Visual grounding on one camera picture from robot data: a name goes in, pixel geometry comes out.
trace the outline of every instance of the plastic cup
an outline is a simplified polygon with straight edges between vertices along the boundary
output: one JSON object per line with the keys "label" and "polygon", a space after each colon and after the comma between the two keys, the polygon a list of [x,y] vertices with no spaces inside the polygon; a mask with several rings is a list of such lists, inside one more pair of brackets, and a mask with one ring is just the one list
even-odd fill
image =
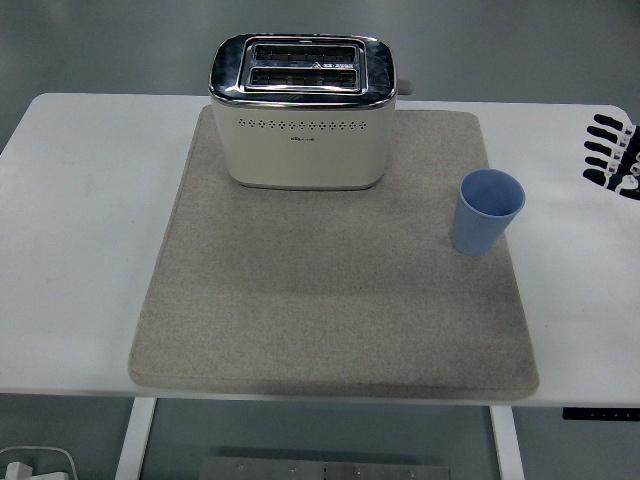
{"label": "plastic cup", "polygon": [[465,255],[484,255],[524,202],[524,189],[511,175],[491,168],[469,173],[458,190],[453,246]]}

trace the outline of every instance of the cream toaster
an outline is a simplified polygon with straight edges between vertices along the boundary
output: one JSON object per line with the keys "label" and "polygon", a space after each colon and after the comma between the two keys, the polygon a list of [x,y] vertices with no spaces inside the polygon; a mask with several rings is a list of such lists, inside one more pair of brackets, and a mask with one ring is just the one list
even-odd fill
{"label": "cream toaster", "polygon": [[387,162],[396,83],[391,52],[374,38],[230,38],[209,81],[229,174],[263,188],[372,186]]}

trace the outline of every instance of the white table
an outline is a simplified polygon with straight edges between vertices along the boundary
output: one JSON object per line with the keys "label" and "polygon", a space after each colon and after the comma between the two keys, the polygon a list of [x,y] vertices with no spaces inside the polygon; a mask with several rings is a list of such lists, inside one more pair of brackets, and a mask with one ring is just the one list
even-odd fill
{"label": "white table", "polygon": [[[46,94],[0,157],[0,392],[200,397],[134,384],[138,315],[208,97]],[[476,114],[527,205],[507,239],[540,373],[518,405],[640,406],[640,203],[582,178],[611,106],[399,102]]]}

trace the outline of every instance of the metal plate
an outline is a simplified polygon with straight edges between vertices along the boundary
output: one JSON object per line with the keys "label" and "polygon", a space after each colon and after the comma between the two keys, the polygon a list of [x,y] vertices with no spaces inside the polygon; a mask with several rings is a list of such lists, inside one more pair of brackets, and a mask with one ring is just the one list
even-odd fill
{"label": "metal plate", "polygon": [[447,467],[207,457],[200,480],[450,480]]}

